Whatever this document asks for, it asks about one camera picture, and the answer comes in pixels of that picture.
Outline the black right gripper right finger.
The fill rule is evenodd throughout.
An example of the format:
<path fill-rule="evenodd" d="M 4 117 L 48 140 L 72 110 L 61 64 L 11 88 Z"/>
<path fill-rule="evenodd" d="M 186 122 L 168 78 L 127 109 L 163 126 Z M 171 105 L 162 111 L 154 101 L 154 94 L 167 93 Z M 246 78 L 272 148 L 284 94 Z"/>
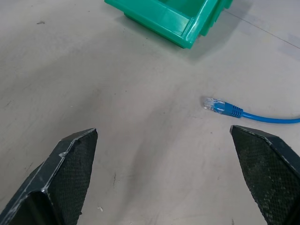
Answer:
<path fill-rule="evenodd" d="M 300 225 L 300 156 L 280 137 L 230 128 L 246 185 L 268 225 Z"/>

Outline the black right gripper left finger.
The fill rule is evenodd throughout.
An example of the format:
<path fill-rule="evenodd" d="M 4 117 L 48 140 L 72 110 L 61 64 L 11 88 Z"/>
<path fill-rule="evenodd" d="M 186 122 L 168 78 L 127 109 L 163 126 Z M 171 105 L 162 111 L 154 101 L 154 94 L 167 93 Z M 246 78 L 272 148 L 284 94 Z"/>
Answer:
<path fill-rule="evenodd" d="M 90 185 L 98 133 L 61 139 L 0 213 L 0 225 L 77 225 Z"/>

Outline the green plastic storage bin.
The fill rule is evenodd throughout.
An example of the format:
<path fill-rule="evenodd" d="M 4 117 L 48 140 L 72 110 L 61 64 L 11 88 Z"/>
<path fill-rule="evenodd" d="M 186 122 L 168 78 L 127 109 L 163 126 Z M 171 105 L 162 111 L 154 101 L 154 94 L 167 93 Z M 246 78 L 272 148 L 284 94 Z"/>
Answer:
<path fill-rule="evenodd" d="M 199 35 L 207 35 L 233 0 L 104 0 L 126 17 L 190 49 Z"/>

